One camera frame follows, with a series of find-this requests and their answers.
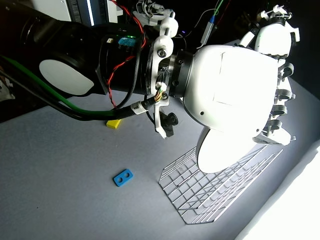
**bolt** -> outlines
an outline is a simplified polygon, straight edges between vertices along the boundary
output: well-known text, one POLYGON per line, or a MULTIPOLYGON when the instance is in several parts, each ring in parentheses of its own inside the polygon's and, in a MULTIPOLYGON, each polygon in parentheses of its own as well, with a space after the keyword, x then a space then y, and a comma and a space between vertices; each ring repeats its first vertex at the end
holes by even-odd
POLYGON ((161 96, 163 100, 166 100, 168 98, 168 94, 166 92, 163 92, 161 96))
POLYGON ((157 54, 160 58, 164 58, 167 56, 167 51, 164 49, 164 48, 160 48, 158 51, 157 51, 157 54))

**red wire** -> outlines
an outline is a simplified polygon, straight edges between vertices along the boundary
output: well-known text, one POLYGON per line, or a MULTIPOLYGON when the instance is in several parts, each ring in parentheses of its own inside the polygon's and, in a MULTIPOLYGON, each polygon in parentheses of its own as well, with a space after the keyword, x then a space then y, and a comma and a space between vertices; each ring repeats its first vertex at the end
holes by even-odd
POLYGON ((216 24, 217 26, 218 26, 218 24, 220 23, 221 19, 224 17, 225 12, 226 12, 226 10, 227 10, 230 2, 231 2, 231 0, 229 0, 228 4, 226 5, 226 7, 225 7, 225 9, 224 9, 224 11, 223 11, 223 13, 222 13, 222 16, 220 17, 219 21, 218 21, 217 24, 216 24))
MULTIPOLYGON (((123 11, 125 11, 125 13, 126 13, 129 17, 132 17, 133 20, 135 21, 135 23, 138 25, 139 30, 140 30, 140 32, 141 32, 141 34, 142 34, 142 36, 143 36, 143 41, 142 41, 142 45, 141 45, 141 49, 143 49, 143 48, 145 47, 147 41, 146 41, 146 37, 145 37, 145 31, 144 31, 144 28, 142 27, 141 23, 139 22, 139 20, 138 20, 135 16, 132 16, 132 15, 131 15, 131 13, 128 11, 128 9, 127 9, 125 6, 119 5, 119 4, 118 4, 116 1, 114 1, 114 0, 111 0, 111 1, 112 1, 115 5, 117 5, 118 7, 120 7, 123 11)), ((118 68, 122 67, 126 62, 130 61, 130 60, 133 59, 133 58, 135 58, 135 56, 133 56, 133 55, 132 55, 132 56, 129 56, 129 57, 127 57, 127 58, 125 59, 124 62, 116 65, 116 66, 113 68, 112 73, 111 73, 110 76, 109 76, 109 79, 106 81, 106 85, 107 85, 107 87, 108 87, 109 98, 110 98, 110 101, 111 101, 111 103, 112 103, 112 105, 113 105, 114 108, 117 108, 117 105, 116 105, 116 103, 114 102, 114 100, 112 99, 112 90, 111 90, 111 87, 110 87, 110 83, 111 83, 111 81, 112 81, 112 79, 113 79, 113 77, 114 77, 114 75, 115 75, 115 71, 116 71, 118 68)))

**table surface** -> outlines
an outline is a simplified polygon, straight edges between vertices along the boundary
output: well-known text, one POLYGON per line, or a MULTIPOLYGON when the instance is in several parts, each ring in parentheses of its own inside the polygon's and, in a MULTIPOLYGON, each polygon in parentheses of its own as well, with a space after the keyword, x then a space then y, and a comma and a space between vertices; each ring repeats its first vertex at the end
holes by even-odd
MULTIPOLYGON (((113 96, 119 103, 124 94, 114 91, 113 96)), ((131 101, 141 98, 134 95, 131 101)), ((86 109, 111 108, 101 95, 71 100, 86 109)), ((0 124, 1 239, 234 239, 298 160, 283 154, 286 167, 280 162, 274 173, 261 176, 217 222, 185 225, 158 179, 166 165, 197 145, 203 127, 178 100, 171 99, 164 110, 179 119, 174 136, 166 140, 145 114, 122 120, 117 130, 101 121, 71 119, 50 107, 0 124), (117 187, 113 177, 124 169, 134 177, 117 187), (273 182, 261 190, 265 181, 273 182)), ((313 138, 297 140, 291 149, 303 155, 308 141, 313 138)))

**green cable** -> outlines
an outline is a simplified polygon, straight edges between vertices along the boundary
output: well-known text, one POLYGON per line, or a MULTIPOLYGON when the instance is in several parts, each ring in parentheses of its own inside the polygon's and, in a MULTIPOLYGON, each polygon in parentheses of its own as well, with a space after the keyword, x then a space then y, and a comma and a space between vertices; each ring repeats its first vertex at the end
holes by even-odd
POLYGON ((85 110, 82 108, 79 108, 78 106, 74 105, 67 99, 65 99, 62 95, 57 93, 55 90, 53 90, 49 85, 47 85, 45 82, 43 82, 40 78, 38 78, 36 75, 34 75, 29 69, 21 65, 15 60, 12 60, 8 57, 2 56, 4 59, 6 59, 9 63, 14 65, 17 69, 22 71, 24 74, 28 75, 31 79, 33 79, 37 84, 39 84, 41 87, 43 87, 47 92, 55 96, 58 100, 63 102, 65 105, 67 105, 69 108, 78 111, 79 113, 82 114, 87 114, 89 116, 103 116, 103 117, 110 117, 114 116, 115 113, 113 111, 91 111, 91 110, 85 110))
POLYGON ((214 16, 216 16, 217 15, 217 12, 218 12, 218 10, 219 10, 219 8, 220 8, 220 6, 221 6, 221 4, 224 2, 224 0, 221 0, 221 2, 219 3, 219 5, 218 5, 218 7, 216 8, 216 10, 214 11, 214 16))

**robotic hand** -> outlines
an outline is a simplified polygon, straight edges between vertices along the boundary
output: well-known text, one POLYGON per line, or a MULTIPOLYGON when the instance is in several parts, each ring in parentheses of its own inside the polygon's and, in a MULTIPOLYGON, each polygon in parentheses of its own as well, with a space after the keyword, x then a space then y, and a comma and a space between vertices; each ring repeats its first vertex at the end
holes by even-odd
MULTIPOLYGON (((194 55, 174 52, 172 38, 178 30, 175 13, 170 10, 163 16, 159 37, 139 48, 136 28, 131 31, 120 24, 88 28, 0 0, 0 22, 6 23, 0 25, 0 31, 10 33, 0 39, 0 55, 14 59, 11 63, 27 69, 32 73, 29 76, 37 76, 39 84, 45 83, 67 97, 107 95, 110 88, 151 96, 104 113, 106 118, 95 112, 89 120, 125 118, 154 106, 155 129, 167 138, 178 119, 173 113, 165 115, 162 108, 173 97, 182 98, 186 112, 213 131, 263 144, 287 145, 294 139, 277 119, 287 113, 285 102, 295 98, 288 81, 294 69, 286 57, 300 37, 298 28, 287 22, 290 13, 282 6, 263 11, 260 25, 238 46, 209 45, 194 55), (247 48, 254 38, 254 50, 247 48), (123 59, 123 70, 117 71, 107 85, 109 72, 123 59)), ((78 115, 89 114, 75 109, 78 115)))

